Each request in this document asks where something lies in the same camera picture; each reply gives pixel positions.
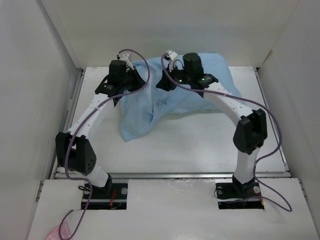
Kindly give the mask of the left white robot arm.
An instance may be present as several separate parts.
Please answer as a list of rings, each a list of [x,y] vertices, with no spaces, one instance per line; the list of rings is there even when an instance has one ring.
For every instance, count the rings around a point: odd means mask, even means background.
[[[138,92],[145,83],[127,57],[112,60],[108,75],[96,88],[85,112],[72,127],[55,137],[58,165],[66,172],[81,174],[103,199],[112,193],[112,177],[97,165],[97,156],[89,138],[122,97]]]

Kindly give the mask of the light blue pillowcase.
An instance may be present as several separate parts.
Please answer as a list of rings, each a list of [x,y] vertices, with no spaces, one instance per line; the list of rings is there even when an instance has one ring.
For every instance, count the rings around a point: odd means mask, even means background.
[[[180,87],[165,91],[156,87],[163,76],[160,57],[146,62],[133,62],[143,79],[151,74],[147,87],[138,93],[123,96],[119,103],[122,114],[120,133],[128,142],[145,136],[161,117],[168,114],[185,114],[199,111],[215,111],[218,107],[198,93]]]

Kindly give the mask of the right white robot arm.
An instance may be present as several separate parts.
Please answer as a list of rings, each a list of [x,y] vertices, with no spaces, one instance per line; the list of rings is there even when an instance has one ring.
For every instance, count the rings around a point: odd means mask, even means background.
[[[268,136],[266,113],[246,106],[231,95],[215,76],[205,73],[197,53],[187,53],[182,59],[183,67],[178,69],[178,54],[172,50],[164,53],[160,58],[163,74],[173,86],[195,92],[213,103],[234,124],[232,141],[238,153],[231,190],[235,196],[243,197],[255,185],[255,163]]]

